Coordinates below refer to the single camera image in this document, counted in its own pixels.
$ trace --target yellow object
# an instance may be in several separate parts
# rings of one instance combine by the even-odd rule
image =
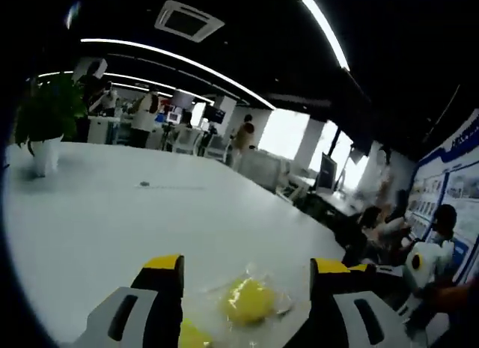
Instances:
[[[220,302],[233,323],[256,323],[274,311],[275,293],[253,278],[238,278]]]
[[[143,266],[143,268],[155,268],[155,269],[174,269],[180,254],[171,254],[169,256],[159,256],[152,258]]]
[[[359,264],[358,266],[350,267],[348,270],[365,272],[366,268],[367,268],[367,264]]]
[[[348,268],[339,260],[325,260],[324,258],[314,258],[319,273],[349,273]]]
[[[180,339],[178,340],[179,348],[211,347],[211,337],[207,333],[201,332],[196,328],[190,320],[184,319],[180,327]]]

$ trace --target office room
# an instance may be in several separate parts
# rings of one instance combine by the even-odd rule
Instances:
[[[0,121],[7,335],[472,343],[472,3],[28,0]]]

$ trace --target yellow sponge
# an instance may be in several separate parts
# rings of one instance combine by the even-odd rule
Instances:
[[[190,320],[184,319],[181,323],[179,348],[205,348],[211,347],[211,337],[198,330]]]
[[[239,278],[221,300],[220,308],[233,323],[256,323],[274,311],[275,293],[253,278]]]

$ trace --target white flower pot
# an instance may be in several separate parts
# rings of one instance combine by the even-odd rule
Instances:
[[[45,177],[55,173],[58,166],[58,150],[63,135],[45,141],[32,141],[34,170],[38,176]]]

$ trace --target black ceiling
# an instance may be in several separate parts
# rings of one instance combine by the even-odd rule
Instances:
[[[167,56],[119,45],[78,43],[80,37],[135,41],[191,58],[263,97],[282,94],[329,100],[329,108],[271,102],[313,118],[331,118],[353,140],[377,139],[412,158],[439,144],[479,107],[475,0],[315,0],[341,44],[352,77],[339,67],[300,0],[176,0],[225,22],[201,43],[153,27],[165,1],[80,0],[79,17],[68,34],[69,59],[64,55],[68,46],[50,43],[48,59],[38,70],[69,70],[80,55],[101,55],[107,58],[110,72],[197,94],[221,93],[194,75],[266,109],[227,82]],[[50,38],[53,43],[59,40]],[[423,144],[459,84],[456,99]]]

